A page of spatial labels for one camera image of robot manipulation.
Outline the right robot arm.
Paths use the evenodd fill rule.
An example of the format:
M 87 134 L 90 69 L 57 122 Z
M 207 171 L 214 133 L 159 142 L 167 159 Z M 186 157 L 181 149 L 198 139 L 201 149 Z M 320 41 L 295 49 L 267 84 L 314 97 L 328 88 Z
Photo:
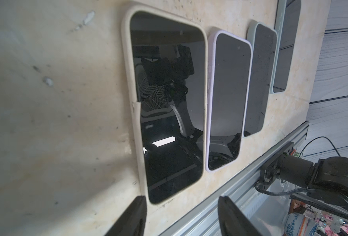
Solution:
M 282 154 L 278 160 L 279 177 L 303 189 L 307 196 L 340 206 L 348 211 L 348 158 L 329 157 L 317 163 Z

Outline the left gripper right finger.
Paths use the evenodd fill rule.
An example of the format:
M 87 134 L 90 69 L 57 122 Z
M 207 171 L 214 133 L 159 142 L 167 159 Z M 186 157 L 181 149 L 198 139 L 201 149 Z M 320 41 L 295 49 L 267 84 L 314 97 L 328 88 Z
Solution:
M 219 197 L 217 210 L 222 236 L 261 236 L 228 196 Z

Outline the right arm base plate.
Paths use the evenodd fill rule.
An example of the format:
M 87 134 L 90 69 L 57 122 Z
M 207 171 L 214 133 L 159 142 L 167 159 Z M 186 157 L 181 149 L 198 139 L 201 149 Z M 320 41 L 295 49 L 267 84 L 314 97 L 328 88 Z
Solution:
M 279 159 L 282 155 L 289 155 L 294 149 L 294 142 L 288 142 L 275 152 L 260 168 L 258 182 L 270 186 L 280 174 Z

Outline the black phone purple case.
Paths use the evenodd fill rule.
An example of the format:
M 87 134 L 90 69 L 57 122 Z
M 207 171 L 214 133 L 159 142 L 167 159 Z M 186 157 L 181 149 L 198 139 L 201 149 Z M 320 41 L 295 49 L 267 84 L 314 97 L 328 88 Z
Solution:
M 208 37 L 206 170 L 236 161 L 244 135 L 252 64 L 251 43 L 219 28 Z

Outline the black phone green case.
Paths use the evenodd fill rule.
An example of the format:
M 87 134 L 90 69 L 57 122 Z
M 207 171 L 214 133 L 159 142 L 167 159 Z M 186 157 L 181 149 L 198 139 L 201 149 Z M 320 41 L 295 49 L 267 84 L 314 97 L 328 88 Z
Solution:
M 271 93 L 281 93 L 287 88 L 300 13 L 301 0 L 278 1 L 275 22 L 278 43 Z

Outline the black phone grey-green case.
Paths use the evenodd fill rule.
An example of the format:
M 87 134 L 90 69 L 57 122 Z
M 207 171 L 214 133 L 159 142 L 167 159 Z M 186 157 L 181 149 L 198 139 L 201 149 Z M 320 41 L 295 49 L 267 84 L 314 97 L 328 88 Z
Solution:
M 264 125 L 278 35 L 264 23 L 252 20 L 247 40 L 252 46 L 252 64 L 244 126 L 245 137 L 260 132 Z

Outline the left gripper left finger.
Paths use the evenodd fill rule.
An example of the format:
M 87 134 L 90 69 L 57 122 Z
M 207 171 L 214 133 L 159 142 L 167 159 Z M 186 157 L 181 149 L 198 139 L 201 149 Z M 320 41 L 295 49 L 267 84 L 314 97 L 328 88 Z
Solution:
M 145 196 L 137 196 L 105 236 L 143 236 L 147 217 Z

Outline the black phone cream case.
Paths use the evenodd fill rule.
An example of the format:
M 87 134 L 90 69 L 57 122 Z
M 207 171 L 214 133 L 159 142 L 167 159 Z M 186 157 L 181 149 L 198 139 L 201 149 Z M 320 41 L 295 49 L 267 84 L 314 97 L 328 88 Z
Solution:
M 141 192 L 158 205 L 205 168 L 207 38 L 193 22 L 137 2 L 121 35 Z

